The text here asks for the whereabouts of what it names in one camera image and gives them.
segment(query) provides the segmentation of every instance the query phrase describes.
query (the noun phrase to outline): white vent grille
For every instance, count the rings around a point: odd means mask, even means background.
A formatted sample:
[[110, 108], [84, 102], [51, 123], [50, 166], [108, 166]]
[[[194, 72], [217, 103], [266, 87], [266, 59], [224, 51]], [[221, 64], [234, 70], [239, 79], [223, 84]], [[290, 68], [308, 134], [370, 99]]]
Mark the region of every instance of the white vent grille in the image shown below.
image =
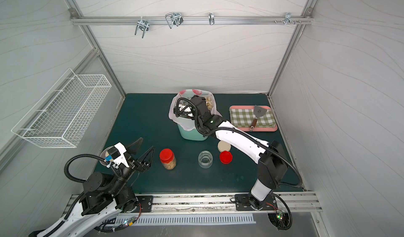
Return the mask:
[[[128, 216], [118, 216], [115, 226], [128, 220]], [[168, 225], [232, 225], [255, 224], [253, 214], [194, 214], [194, 215], [142, 215], [132, 226]]]

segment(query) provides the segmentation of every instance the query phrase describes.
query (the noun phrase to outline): red wire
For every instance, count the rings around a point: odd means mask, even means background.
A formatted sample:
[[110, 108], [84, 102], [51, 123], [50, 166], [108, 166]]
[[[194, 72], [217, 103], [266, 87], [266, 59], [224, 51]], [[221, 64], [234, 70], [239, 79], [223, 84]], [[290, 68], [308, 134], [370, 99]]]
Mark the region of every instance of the red wire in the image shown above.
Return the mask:
[[142, 213], [142, 205], [141, 204], [139, 204], [139, 216], [137, 217], [137, 219], [139, 219], [140, 218], [140, 214]]
[[275, 206], [271, 205], [270, 203], [268, 203], [268, 202], [265, 202], [265, 203], [267, 203], [267, 205], [272, 206], [272, 207], [275, 209], [275, 211], [276, 211], [276, 210], [279, 210], [278, 208], [276, 208]]

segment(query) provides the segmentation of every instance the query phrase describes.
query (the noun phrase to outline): mounting plate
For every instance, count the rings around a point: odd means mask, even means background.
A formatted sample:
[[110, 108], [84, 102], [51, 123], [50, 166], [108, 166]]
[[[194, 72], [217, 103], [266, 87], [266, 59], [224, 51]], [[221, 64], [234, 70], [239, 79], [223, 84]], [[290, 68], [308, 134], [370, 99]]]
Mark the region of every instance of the mounting plate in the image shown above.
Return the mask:
[[[139, 200], [140, 206], [142, 207], [142, 212], [151, 212], [153, 204], [153, 196], [136, 196]], [[137, 207], [133, 212], [139, 212], [139, 207]]]
[[[251, 206], [249, 201], [249, 196], [248, 194], [235, 194], [234, 195], [236, 201], [240, 201], [241, 203], [236, 202], [235, 203], [235, 209], [236, 211], [255, 211]], [[273, 195], [268, 194], [267, 197], [264, 199], [263, 203], [268, 202], [269, 204], [278, 207], [276, 204], [275, 197]], [[270, 205], [265, 204], [264, 207], [261, 209], [261, 211], [273, 211], [274, 208]]]

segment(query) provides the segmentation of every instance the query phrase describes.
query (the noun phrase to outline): white wire basket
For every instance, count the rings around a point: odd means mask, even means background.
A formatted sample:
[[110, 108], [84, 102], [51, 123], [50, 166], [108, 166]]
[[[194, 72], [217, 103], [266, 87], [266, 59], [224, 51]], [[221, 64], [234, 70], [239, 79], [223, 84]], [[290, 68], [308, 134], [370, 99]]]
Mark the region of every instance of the white wire basket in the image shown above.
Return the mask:
[[69, 69], [55, 85], [11, 131], [41, 148], [75, 148], [111, 84], [102, 74], [77, 75]]

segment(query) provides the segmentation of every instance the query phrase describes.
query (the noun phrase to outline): plastic bag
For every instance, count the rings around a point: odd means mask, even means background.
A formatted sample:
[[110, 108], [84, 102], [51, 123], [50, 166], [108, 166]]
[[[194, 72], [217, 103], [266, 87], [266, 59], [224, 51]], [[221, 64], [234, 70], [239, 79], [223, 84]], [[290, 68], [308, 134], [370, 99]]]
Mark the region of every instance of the plastic bag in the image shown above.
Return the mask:
[[203, 90], [195, 90], [195, 89], [187, 89], [187, 90], [182, 90], [177, 94], [174, 98], [173, 101], [171, 102], [170, 105], [170, 110], [169, 110], [169, 118], [172, 119], [175, 123], [179, 124], [184, 130], [186, 131], [191, 131], [192, 129], [195, 129], [195, 121], [192, 119], [187, 119], [187, 118], [182, 118], [182, 117], [175, 117], [174, 114], [174, 107], [177, 104], [177, 99], [178, 98], [187, 98], [191, 99], [193, 96], [198, 95], [204, 98], [209, 98], [210, 104], [208, 104], [208, 108], [212, 108], [210, 112], [212, 114], [221, 114], [216, 110], [216, 101], [215, 97], [213, 96], [212, 93], [208, 91], [203, 91]]

